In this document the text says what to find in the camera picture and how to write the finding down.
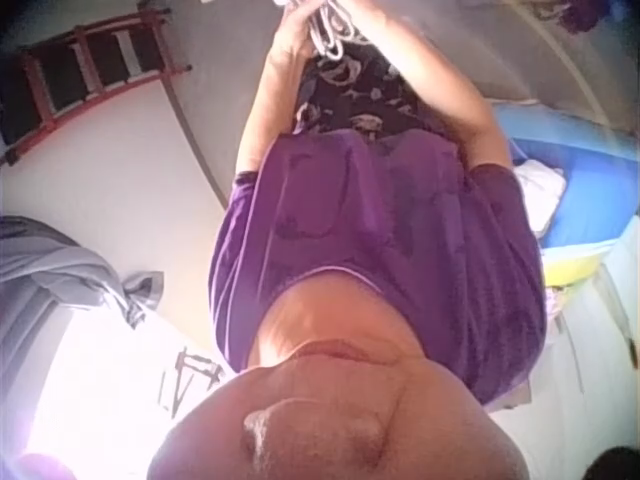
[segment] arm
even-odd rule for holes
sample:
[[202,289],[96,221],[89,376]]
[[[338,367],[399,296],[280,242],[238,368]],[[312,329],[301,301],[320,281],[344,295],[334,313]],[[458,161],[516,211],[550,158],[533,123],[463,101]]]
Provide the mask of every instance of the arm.
[[302,71],[313,53],[307,19],[322,3],[305,0],[285,10],[242,134],[236,173],[260,170],[278,136],[291,133]]
[[462,73],[370,0],[339,1],[360,31],[449,127],[469,170],[486,163],[511,168],[507,142],[491,106]]

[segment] hand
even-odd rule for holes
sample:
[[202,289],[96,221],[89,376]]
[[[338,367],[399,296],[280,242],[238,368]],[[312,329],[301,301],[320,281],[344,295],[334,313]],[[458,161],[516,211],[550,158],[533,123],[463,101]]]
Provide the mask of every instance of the hand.
[[284,10],[280,26],[273,39],[272,53],[308,60],[315,48],[309,36],[309,18],[325,3],[325,0],[291,0]]

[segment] ladder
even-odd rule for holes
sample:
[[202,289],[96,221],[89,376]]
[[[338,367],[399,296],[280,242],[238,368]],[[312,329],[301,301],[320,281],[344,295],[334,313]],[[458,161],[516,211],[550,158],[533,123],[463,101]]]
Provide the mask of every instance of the ladder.
[[186,72],[162,34],[170,9],[144,8],[21,48],[0,59],[0,167],[92,107]]

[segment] neck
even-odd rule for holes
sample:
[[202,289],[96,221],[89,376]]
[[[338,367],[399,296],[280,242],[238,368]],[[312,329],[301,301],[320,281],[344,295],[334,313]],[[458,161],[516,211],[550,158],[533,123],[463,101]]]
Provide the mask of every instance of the neck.
[[363,281],[330,272],[285,291],[260,326],[249,366],[273,366],[305,344],[342,340],[381,363],[424,358],[405,318]]

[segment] purple t-shirt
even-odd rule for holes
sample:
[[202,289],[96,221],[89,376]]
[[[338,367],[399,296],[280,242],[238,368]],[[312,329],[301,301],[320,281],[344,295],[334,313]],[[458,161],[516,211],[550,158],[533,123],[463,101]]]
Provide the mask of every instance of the purple t-shirt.
[[238,176],[210,279],[216,342],[235,371],[275,299],[327,270],[376,289],[483,404],[521,383],[544,344],[539,250],[515,176],[465,172],[455,145],[429,132],[282,136],[259,175]]

